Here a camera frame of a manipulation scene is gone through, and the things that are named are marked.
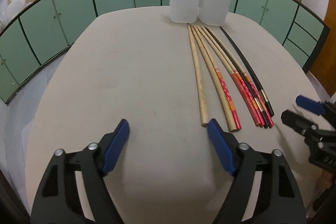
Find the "black chopstick silver band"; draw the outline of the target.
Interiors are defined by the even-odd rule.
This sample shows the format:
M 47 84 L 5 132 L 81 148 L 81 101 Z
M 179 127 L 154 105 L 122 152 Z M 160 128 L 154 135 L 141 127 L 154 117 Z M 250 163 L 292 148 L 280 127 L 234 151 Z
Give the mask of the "black chopstick silver band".
M 257 95 L 254 95 L 253 91 L 250 91 L 250 88 L 244 82 L 243 78 L 229 58 L 228 54 L 221 48 L 218 38 L 208 28 L 202 27 L 201 29 L 205 32 L 207 37 L 213 43 L 215 49 L 220 53 L 221 57 L 223 58 L 223 65 L 227 65 L 227 70 L 232 76 L 233 81 L 235 82 L 242 98 L 244 99 L 244 102 L 248 107 L 252 118 L 257 122 L 256 125 L 264 128 L 272 128 L 274 125 L 272 118 L 269 116 L 269 114 L 266 113 L 266 110 L 261 105 L 261 102 L 257 98 Z
M 265 92 L 265 90 L 264 90 L 261 82 L 259 81 L 256 73 L 254 72 L 253 68 L 250 66 L 248 60 L 245 58 L 245 56 L 243 55 L 243 53 L 240 51 L 239 47 L 232 40 L 232 38 L 228 35 L 228 33 L 225 31 L 225 29 L 222 26 L 220 26 L 220 29 L 225 34 L 225 36 L 227 37 L 227 39 L 229 40 L 229 42 L 232 44 L 232 46 L 234 47 L 235 51 L 237 52 L 237 54 L 239 55 L 240 59 L 242 60 L 243 64 L 247 68 L 247 71 L 249 72 L 250 76 L 252 77 L 254 85 L 255 85 L 256 89 L 258 90 L 258 94 L 261 96 L 262 102 L 265 104 L 265 106 L 266 106 L 269 114 L 271 115 L 271 117 L 273 117 L 274 116 L 274 111 L 273 111 L 272 105 L 270 104 L 268 96 L 267 96 L 267 94 L 266 94 L 266 92 Z

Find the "plain bamboo chopstick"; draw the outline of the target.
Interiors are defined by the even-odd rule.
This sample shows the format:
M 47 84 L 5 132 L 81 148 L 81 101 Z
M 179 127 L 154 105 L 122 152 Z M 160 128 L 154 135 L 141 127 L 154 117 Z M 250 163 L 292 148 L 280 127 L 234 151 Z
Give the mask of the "plain bamboo chopstick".
M 190 42 L 190 48 L 191 53 L 193 57 L 193 64 L 194 64 L 194 71 L 195 71 L 195 79 L 197 82 L 197 91 L 198 91 L 198 100 L 199 100 L 199 110 L 201 115 L 201 125 L 202 127 L 206 127 L 209 121 L 208 111 L 207 111 L 207 105 L 206 105 L 206 99 L 205 99 L 205 93 L 202 83 L 202 72 L 201 72 L 201 66 L 199 64 L 199 58 L 196 48 L 196 41 L 195 36 L 192 32 L 191 25 L 187 25 L 188 33 L 189 33 L 189 42 Z
M 213 83 L 215 85 L 221 106 L 224 111 L 224 115 L 226 118 L 226 122 L 228 125 L 228 129 L 230 132 L 235 132 L 238 130 L 238 127 L 235 123 L 234 116 L 232 115 L 232 111 L 230 109 L 229 103 L 227 101 L 227 97 L 225 95 L 224 89 L 222 88 L 219 76 L 217 74 L 216 69 L 218 68 L 215 61 L 213 61 L 213 56 L 210 53 L 209 49 L 207 48 L 203 35 L 200 33 L 200 31 L 197 29 L 195 25 L 191 25 L 192 32 L 196 38 L 197 44 L 199 46 L 199 49 L 201 51 L 201 54 L 205 60 L 205 63 L 207 65 L 207 68 L 209 70 L 209 73 L 211 75 L 211 78 L 213 79 Z

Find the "red patterned bamboo chopstick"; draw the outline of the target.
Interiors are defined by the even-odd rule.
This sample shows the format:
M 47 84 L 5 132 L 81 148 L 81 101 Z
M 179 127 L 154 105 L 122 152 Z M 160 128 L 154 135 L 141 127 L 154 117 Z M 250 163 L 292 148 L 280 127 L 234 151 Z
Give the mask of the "red patterned bamboo chopstick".
M 230 132 L 239 131 L 242 127 L 240 124 L 240 120 L 238 118 L 238 114 L 236 112 L 231 95 L 227 89 L 227 86 L 223 79 L 221 71 L 219 70 L 213 58 L 213 55 L 211 54 L 209 48 L 206 45 L 206 37 L 203 34 L 201 34 L 201 31 L 199 30 L 198 26 L 193 25 L 193 29 L 195 30 L 200 40 L 200 43 L 202 44 L 201 48 L 204 49 L 204 52 L 206 53 L 205 59 L 207 60 L 207 63 L 210 63 L 210 69 L 214 75 L 215 87 L 219 94 L 219 98 L 220 98 L 220 101 L 221 101 L 221 104 L 224 110 L 224 114 L 226 116 L 228 129 Z
M 226 53 L 219 47 L 219 44 L 215 41 L 215 38 L 206 30 L 205 27 L 199 27 L 201 34 L 206 37 L 207 42 L 213 48 L 214 52 L 216 52 L 217 56 L 225 66 L 226 70 L 230 74 L 233 79 L 237 89 L 239 90 L 245 104 L 250 111 L 250 114 L 253 118 L 253 121 L 257 126 L 264 127 L 266 125 L 265 119 L 262 117 L 260 113 L 260 108 L 258 107 L 254 97 L 248 90 L 246 84 L 243 83 L 242 77 L 239 75 L 237 69 L 233 65 L 232 61 L 228 58 Z
M 239 64 L 239 62 L 236 60 L 236 58 L 233 56 L 233 54 L 228 50 L 228 48 L 223 44 L 223 42 L 214 34 L 214 32 L 207 27 L 205 27 L 205 28 L 215 38 L 215 41 L 219 44 L 219 47 L 226 53 L 228 58 L 232 61 L 233 65 L 237 69 L 239 75 L 243 79 L 243 83 L 246 84 L 248 90 L 250 91 L 250 93 L 254 97 L 258 107 L 260 108 L 260 113 L 261 113 L 262 117 L 265 119 L 266 125 L 264 127 L 265 128 L 267 128 L 267 127 L 272 128 L 274 126 L 273 120 L 272 120 L 270 114 L 268 113 L 268 110 L 266 109 L 266 106 L 262 102 L 260 96 L 257 95 L 257 90 L 256 90 L 254 84 L 252 83 L 252 80 L 246 74 L 246 71 L 242 68 L 242 66 Z

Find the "brown wooden door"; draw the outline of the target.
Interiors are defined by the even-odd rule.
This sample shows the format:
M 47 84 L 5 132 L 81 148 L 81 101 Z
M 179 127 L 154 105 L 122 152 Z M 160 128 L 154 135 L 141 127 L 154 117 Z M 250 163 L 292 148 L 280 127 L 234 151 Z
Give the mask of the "brown wooden door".
M 335 0 L 329 0 L 324 23 L 330 29 L 327 40 L 312 65 L 310 72 L 332 97 L 335 94 Z

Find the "green kitchen cabinet run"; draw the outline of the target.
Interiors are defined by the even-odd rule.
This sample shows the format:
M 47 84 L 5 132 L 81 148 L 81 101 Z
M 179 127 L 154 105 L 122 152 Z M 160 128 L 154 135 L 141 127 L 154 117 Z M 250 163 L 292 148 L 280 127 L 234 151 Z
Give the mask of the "green kitchen cabinet run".
M 169 0 L 37 0 L 1 31 L 1 100 L 5 103 L 53 59 L 68 50 L 100 15 Z M 329 28 L 296 0 L 232 0 L 230 12 L 267 30 L 304 71 L 322 50 Z

